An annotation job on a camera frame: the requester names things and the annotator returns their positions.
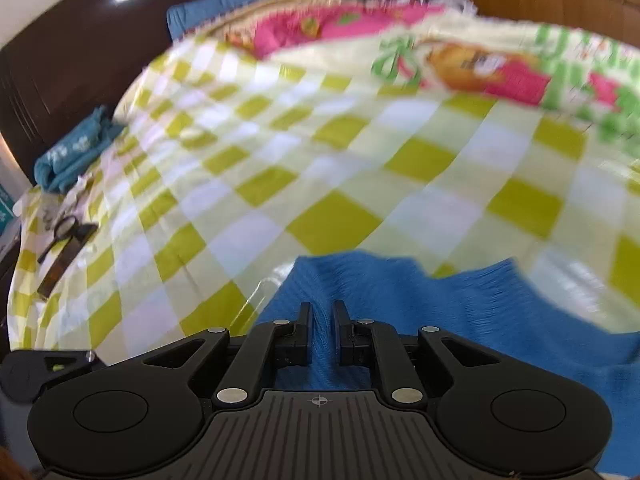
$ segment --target dark brown wooden headboard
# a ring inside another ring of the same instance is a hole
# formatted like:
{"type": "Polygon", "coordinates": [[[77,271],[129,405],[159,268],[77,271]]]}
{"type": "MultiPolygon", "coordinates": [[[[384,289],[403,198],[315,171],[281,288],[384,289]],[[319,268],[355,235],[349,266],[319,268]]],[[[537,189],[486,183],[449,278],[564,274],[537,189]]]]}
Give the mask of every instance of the dark brown wooden headboard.
{"type": "Polygon", "coordinates": [[[186,1],[62,0],[0,50],[0,132],[31,180],[41,154],[170,46],[166,10],[186,1]]]}

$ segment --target black mechanical device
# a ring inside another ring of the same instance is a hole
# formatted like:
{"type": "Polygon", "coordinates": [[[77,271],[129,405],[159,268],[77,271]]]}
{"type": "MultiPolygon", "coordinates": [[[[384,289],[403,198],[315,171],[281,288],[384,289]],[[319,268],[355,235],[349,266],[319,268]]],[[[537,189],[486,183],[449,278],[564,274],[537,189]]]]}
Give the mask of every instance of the black mechanical device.
{"type": "Polygon", "coordinates": [[[574,381],[423,326],[351,320],[334,304],[340,365],[371,390],[275,390],[307,366],[312,312],[223,328],[105,367],[93,352],[15,351],[0,367],[28,433],[63,479],[598,480],[603,400],[574,381]]]}

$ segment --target yellow and white checkered fabric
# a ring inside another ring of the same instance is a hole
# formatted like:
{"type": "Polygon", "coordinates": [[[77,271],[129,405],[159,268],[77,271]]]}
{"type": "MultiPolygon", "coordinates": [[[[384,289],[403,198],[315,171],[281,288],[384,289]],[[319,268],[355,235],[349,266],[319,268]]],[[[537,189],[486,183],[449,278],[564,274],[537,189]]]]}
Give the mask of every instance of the yellow and white checkered fabric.
{"type": "Polygon", "coordinates": [[[535,283],[549,269],[587,280],[607,319],[640,303],[634,170],[538,110],[257,62],[195,36],[138,79],[127,122],[76,211],[98,232],[46,303],[36,290],[61,248],[36,256],[45,204],[60,200],[25,198],[13,348],[113,363],[209,326],[243,333],[274,267],[354,248],[437,276],[514,256],[535,283]]]}

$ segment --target blue folded cloth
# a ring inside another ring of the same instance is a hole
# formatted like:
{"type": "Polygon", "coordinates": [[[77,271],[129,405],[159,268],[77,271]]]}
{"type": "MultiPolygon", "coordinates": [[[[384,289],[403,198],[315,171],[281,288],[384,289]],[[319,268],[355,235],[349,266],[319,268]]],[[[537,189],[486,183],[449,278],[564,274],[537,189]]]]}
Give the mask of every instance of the blue folded cloth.
{"type": "Polygon", "coordinates": [[[354,252],[297,259],[258,322],[295,319],[313,304],[312,364],[283,368],[283,389],[370,388],[369,371],[335,364],[332,303],[351,319],[371,318],[415,334],[440,326],[498,352],[574,379],[598,392],[613,414],[613,434],[598,470],[640,472],[640,333],[609,334],[540,298],[506,260],[450,278],[428,278],[408,258],[354,252]]]}
{"type": "Polygon", "coordinates": [[[250,4],[255,0],[193,0],[170,7],[166,12],[166,24],[173,41],[178,40],[188,30],[197,27],[231,10],[250,4]]]}
{"type": "Polygon", "coordinates": [[[48,193],[66,193],[78,176],[113,142],[123,129],[106,115],[106,107],[92,114],[64,136],[47,153],[36,160],[36,182],[48,193]]]}

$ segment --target silver screw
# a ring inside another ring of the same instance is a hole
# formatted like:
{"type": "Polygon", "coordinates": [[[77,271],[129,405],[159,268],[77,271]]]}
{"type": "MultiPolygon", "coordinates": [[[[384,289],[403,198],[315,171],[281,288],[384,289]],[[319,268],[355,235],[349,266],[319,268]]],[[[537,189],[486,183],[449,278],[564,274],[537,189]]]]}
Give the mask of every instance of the silver screw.
{"type": "Polygon", "coordinates": [[[413,404],[422,400],[422,393],[415,388],[398,388],[391,394],[391,398],[403,404],[413,404]]]}
{"type": "Polygon", "coordinates": [[[241,388],[225,388],[218,392],[218,400],[226,402],[227,404],[235,404],[236,402],[242,402],[249,394],[241,388]]]}

